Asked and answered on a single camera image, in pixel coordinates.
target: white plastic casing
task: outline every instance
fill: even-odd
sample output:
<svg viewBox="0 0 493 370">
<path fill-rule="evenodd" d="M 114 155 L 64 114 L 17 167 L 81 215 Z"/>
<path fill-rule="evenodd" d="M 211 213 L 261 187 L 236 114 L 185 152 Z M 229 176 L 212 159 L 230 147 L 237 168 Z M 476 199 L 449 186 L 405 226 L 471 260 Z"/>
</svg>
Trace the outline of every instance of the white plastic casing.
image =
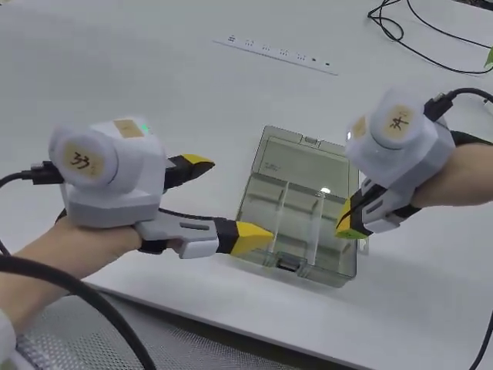
<svg viewBox="0 0 493 370">
<path fill-rule="evenodd" d="M 141 118 L 118 119 L 83 132 L 58 128 L 50 160 L 69 217 L 88 227 L 116 227 L 152 220 L 163 195 L 166 153 Z"/>
<path fill-rule="evenodd" d="M 180 258 L 202 258 L 216 253 L 219 240 L 190 241 L 176 250 Z"/>
<path fill-rule="evenodd" d="M 435 123 L 423 110 L 423 102 L 402 91 L 389 91 L 372 114 L 350 126 L 346 157 L 366 177 L 391 187 L 420 163 L 437 141 Z"/>
</svg>

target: white power strip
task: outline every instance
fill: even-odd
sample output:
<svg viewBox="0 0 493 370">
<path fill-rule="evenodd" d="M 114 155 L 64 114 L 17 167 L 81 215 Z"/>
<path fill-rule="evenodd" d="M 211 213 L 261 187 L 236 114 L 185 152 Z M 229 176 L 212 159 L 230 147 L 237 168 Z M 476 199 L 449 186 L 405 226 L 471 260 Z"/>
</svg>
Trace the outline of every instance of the white power strip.
<svg viewBox="0 0 493 370">
<path fill-rule="evenodd" d="M 327 60 L 311 55 L 305 55 L 289 49 L 274 48 L 264 42 L 257 42 L 252 39 L 238 39 L 236 36 L 228 36 L 225 39 L 214 40 L 214 42 L 244 50 L 246 52 L 253 52 L 260 56 L 266 56 L 283 62 L 296 64 L 297 66 L 315 69 L 320 72 L 337 76 L 337 73 L 332 70 L 332 66 Z"/>
</svg>

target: hand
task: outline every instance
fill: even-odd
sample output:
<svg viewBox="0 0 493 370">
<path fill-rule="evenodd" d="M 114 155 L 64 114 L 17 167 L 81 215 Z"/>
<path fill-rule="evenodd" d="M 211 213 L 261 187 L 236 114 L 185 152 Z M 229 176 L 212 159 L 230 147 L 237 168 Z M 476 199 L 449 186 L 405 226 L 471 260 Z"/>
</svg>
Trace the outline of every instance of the hand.
<svg viewBox="0 0 493 370">
<path fill-rule="evenodd" d="M 131 227 L 87 229 L 74 226 L 64 217 L 15 256 L 47 264 L 82 279 L 124 253 L 139 248 L 141 242 Z M 30 318 L 65 293 L 44 281 L 0 273 L 0 309 L 10 318 L 17 333 Z"/>
<path fill-rule="evenodd" d="M 139 248 L 141 243 L 131 227 L 89 229 L 74 226 L 63 217 L 15 256 L 59 268 L 82 279 Z"/>
</svg>

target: clear plastic box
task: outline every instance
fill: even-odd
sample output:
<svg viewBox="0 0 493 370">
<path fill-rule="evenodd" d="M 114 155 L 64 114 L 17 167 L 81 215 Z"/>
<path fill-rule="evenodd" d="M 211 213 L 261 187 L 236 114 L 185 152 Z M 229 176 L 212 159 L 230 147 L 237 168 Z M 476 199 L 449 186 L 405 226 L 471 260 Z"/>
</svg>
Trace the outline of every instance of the clear plastic box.
<svg viewBox="0 0 493 370">
<path fill-rule="evenodd" d="M 237 220 L 271 231 L 274 240 L 240 258 L 342 287 L 356 276 L 362 246 L 336 238 L 334 229 L 358 174 L 343 146 L 266 126 Z"/>
</svg>

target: white table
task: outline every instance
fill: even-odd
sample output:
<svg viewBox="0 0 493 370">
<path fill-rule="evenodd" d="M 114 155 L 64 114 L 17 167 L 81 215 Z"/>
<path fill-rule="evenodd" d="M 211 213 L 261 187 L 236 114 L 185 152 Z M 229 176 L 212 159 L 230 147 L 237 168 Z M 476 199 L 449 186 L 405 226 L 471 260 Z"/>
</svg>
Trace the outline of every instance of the white table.
<svg viewBox="0 0 493 370">
<path fill-rule="evenodd" d="M 235 217 L 265 125 L 343 143 L 346 125 L 390 86 L 423 101 L 463 86 L 493 91 L 491 76 L 446 72 L 389 42 L 365 19 L 377 3 L 14 0 L 0 8 L 1 173 L 45 159 L 57 123 L 83 127 L 142 113 L 170 154 L 216 161 L 206 176 L 169 192 L 163 206 Z M 413 3 L 429 22 L 493 43 L 493 13 L 448 0 Z M 419 25 L 404 3 L 387 14 L 422 52 L 458 68 L 482 67 L 485 50 Z M 229 34 L 326 57 L 340 75 L 211 42 Z M 493 139 L 493 117 L 476 98 L 458 99 L 448 118 L 452 128 Z M 27 183 L 6 187 L 0 199 L 0 235 L 13 250 L 62 207 L 56 187 Z M 87 281 L 338 362 L 466 369 L 493 308 L 492 215 L 491 205 L 421 212 L 372 237 L 355 281 L 340 290 L 226 256 L 180 261 L 173 253 L 128 254 Z M 482 368 L 492 365 L 490 350 Z"/>
</svg>

